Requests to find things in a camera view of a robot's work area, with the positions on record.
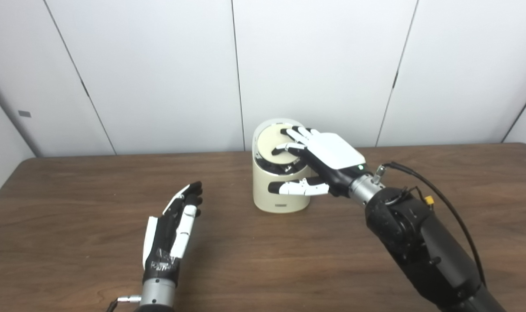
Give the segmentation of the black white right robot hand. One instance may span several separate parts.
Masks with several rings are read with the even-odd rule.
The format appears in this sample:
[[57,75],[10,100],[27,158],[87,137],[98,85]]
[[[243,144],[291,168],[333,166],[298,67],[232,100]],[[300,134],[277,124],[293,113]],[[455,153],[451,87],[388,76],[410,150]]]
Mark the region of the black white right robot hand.
[[279,144],[271,151],[276,156],[288,152],[305,163],[317,176],[286,182],[271,182],[272,194],[304,195],[332,194],[353,198],[350,186],[370,174],[360,152],[336,133],[321,133],[312,128],[292,126],[280,131],[292,142]]

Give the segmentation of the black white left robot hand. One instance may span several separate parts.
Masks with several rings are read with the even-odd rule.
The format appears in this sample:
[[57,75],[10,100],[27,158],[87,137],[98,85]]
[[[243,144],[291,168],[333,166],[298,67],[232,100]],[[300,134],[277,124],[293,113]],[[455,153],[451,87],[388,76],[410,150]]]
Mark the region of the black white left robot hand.
[[193,223],[201,215],[202,192],[202,183],[192,182],[172,197],[160,216],[148,218],[142,255],[142,283],[149,279],[167,279],[178,284],[180,265]]

